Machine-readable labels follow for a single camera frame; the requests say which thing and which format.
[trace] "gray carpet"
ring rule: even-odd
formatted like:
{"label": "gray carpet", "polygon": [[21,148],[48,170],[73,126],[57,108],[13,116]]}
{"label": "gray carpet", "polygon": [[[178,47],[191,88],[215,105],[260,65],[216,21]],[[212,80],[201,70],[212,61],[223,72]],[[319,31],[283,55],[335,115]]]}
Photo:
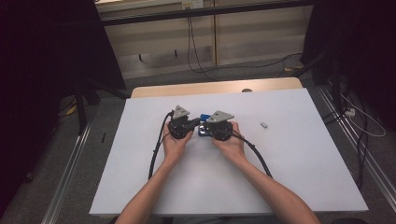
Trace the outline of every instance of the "gray carpet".
{"label": "gray carpet", "polygon": [[[297,64],[298,57],[285,62],[287,67]],[[242,63],[239,65],[261,65],[275,62]],[[207,73],[216,80],[252,79],[276,77],[282,70],[282,63],[261,68],[227,68]],[[203,74],[192,71],[177,72],[173,74],[155,77],[141,77],[126,80],[128,90],[138,86],[167,85],[177,83],[196,83],[211,81]],[[304,75],[302,82],[308,88],[311,97],[317,106],[320,115],[330,112],[319,95],[318,88],[314,87],[310,76]],[[108,223],[110,218],[92,217],[88,214],[97,185],[100,181],[106,158],[111,149],[114,135],[120,121],[120,115],[124,107],[124,101],[114,98],[105,92],[99,92],[102,101],[99,106],[87,106],[87,110],[96,111],[88,140],[79,158],[78,166],[74,173],[73,181],[64,198],[64,204],[58,216],[57,223]],[[331,123],[328,130],[340,154],[344,158],[347,167],[353,177],[357,177],[358,164],[356,152],[337,122]],[[78,118],[76,114],[59,120],[58,128],[43,154],[40,162],[34,170],[34,180],[23,184],[17,196],[8,207],[0,223],[40,223],[49,206],[50,199],[63,174],[64,167],[70,157],[71,150],[77,139]],[[370,138],[369,149],[375,158],[381,162],[381,167],[395,182],[396,170],[393,167],[396,146],[395,132],[388,132],[381,139]],[[366,213],[330,213],[318,214],[322,223],[332,223],[339,217],[359,217],[368,223],[395,223],[396,214],[389,206],[382,192],[365,170],[364,184],[361,190],[364,200],[370,211]],[[151,223],[160,223],[160,219],[154,218]]]}

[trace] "white tabletop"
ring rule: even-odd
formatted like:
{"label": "white tabletop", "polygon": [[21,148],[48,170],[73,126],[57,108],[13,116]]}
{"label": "white tabletop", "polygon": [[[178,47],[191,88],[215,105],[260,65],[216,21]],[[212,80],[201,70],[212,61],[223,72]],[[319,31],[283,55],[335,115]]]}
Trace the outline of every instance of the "white tabletop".
{"label": "white tabletop", "polygon": [[[190,118],[221,110],[233,114],[278,182],[315,212],[364,211],[361,197],[307,90],[204,94],[129,99],[90,214],[117,215],[147,182],[152,150],[166,113],[181,105]],[[265,122],[264,129],[260,123]],[[262,169],[245,146],[247,158]],[[157,157],[155,169],[163,160]],[[272,213],[256,190],[197,133],[187,144],[153,214],[258,215]]]}

